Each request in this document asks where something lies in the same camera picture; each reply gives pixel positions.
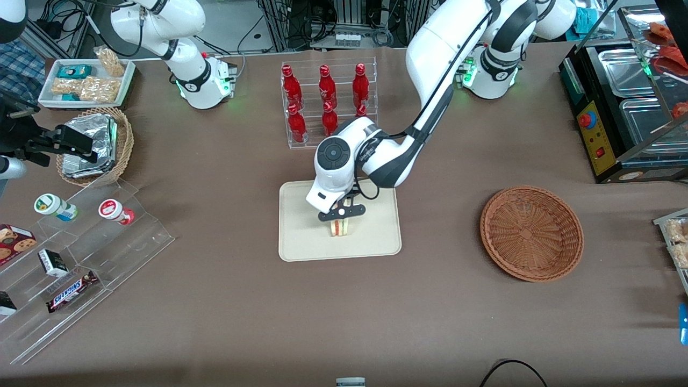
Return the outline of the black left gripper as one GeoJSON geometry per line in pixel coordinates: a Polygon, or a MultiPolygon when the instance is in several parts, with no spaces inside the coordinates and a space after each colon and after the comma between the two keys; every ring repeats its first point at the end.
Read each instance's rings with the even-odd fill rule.
{"type": "Polygon", "coordinates": [[[344,220],[348,218],[348,226],[353,226],[356,222],[357,216],[362,216],[366,213],[366,206],[356,205],[354,197],[344,197],[337,201],[327,213],[319,213],[318,220],[320,222],[329,222],[330,230],[336,230],[335,220],[344,220]]]}

